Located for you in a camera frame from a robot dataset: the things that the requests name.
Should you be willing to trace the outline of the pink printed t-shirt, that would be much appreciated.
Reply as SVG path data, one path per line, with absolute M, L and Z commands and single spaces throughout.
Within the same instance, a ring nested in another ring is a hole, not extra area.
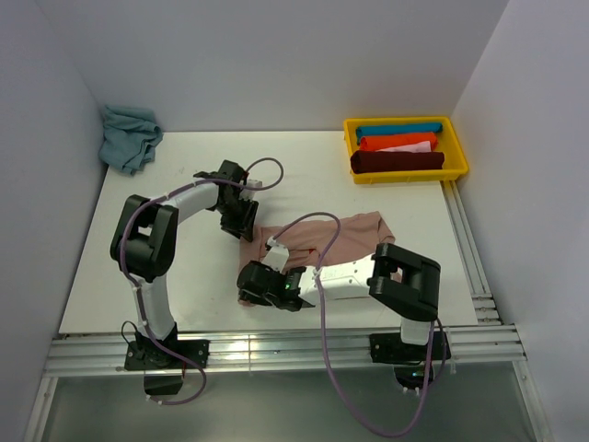
M 282 304 L 276 296 L 269 300 L 238 291 L 242 305 L 260 305 L 298 311 L 320 304 L 315 267 L 320 266 L 320 280 L 326 301 L 366 298 L 367 279 L 372 276 L 371 260 L 380 243 L 394 243 L 395 237 L 378 212 L 333 220 L 307 220 L 289 229 L 255 226 L 253 240 L 240 242 L 239 268 L 250 262 L 265 263 L 267 243 L 274 241 L 289 250 L 279 283 L 287 295 L 296 292 L 294 301 Z

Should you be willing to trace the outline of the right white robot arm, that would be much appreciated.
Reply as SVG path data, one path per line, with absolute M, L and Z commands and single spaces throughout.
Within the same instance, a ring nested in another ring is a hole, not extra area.
M 441 266 L 410 250 L 380 243 L 362 259 L 341 264 L 286 268 L 289 250 L 270 241 L 267 255 L 251 261 L 237 278 L 238 298 L 253 305 L 291 312 L 314 308 L 321 300 L 343 302 L 371 297 L 400 315 L 398 348 L 419 358 L 431 344 L 438 318 Z

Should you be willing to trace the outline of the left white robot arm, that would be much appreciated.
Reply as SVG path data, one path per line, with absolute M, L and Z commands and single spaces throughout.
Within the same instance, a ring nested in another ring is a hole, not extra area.
M 225 160 L 220 169 L 198 172 L 171 192 L 147 198 L 134 194 L 123 205 L 110 244 L 110 257 L 129 282 L 138 320 L 133 325 L 130 358 L 156 368 L 179 363 L 204 367 L 207 346 L 183 343 L 169 306 L 167 272 L 176 255 L 182 222 L 203 211 L 220 214 L 221 229 L 251 241 L 262 182 L 250 169 Z

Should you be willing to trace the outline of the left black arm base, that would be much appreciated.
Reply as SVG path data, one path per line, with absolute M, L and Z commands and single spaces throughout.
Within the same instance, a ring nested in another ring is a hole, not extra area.
M 126 372 L 144 374 L 144 392 L 167 399 L 180 392 L 188 364 L 175 356 L 151 348 L 152 343 L 128 345 L 123 368 Z M 178 341 L 174 350 L 206 368 L 210 342 L 208 340 Z

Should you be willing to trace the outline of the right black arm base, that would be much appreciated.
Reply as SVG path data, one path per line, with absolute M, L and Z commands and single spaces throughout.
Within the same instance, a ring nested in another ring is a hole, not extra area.
M 369 343 L 372 362 L 392 365 L 396 381 L 402 388 L 408 390 L 422 388 L 427 345 L 404 343 L 400 339 L 399 332 L 370 334 Z M 434 362 L 446 363 L 451 357 L 450 343 L 446 333 L 436 331 L 433 334 L 429 383 L 435 380 Z

